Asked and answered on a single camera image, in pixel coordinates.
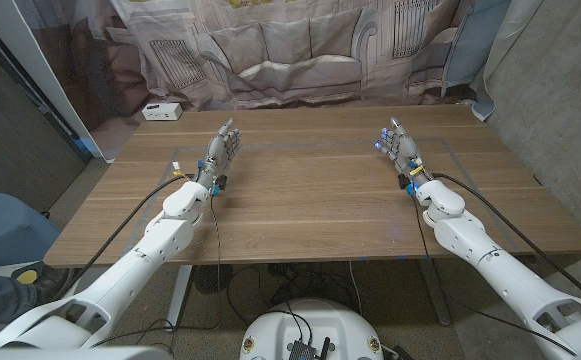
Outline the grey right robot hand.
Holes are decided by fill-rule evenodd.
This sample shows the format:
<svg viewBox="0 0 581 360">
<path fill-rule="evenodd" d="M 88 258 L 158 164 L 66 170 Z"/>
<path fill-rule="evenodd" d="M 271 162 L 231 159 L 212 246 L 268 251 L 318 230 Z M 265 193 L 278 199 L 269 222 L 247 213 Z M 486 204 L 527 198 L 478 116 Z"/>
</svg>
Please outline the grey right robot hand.
<svg viewBox="0 0 581 360">
<path fill-rule="evenodd" d="M 391 127 L 381 130 L 380 139 L 375 142 L 374 147 L 393 163 L 398 173 L 399 187 L 410 195 L 432 180 L 425 170 L 414 140 L 397 118 L 392 117 Z"/>
</svg>

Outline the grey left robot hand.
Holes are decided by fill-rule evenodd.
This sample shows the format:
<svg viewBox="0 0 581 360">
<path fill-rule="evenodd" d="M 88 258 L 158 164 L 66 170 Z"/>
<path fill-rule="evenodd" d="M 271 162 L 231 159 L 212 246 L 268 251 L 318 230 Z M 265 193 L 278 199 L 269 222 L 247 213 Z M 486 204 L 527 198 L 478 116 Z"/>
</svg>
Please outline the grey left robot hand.
<svg viewBox="0 0 581 360">
<path fill-rule="evenodd" d="M 221 183 L 220 178 L 226 178 L 230 164 L 240 149 L 240 133 L 232 128 L 233 122 L 234 119 L 229 118 L 211 138 L 197 172 L 195 181 L 209 192 Z"/>
</svg>

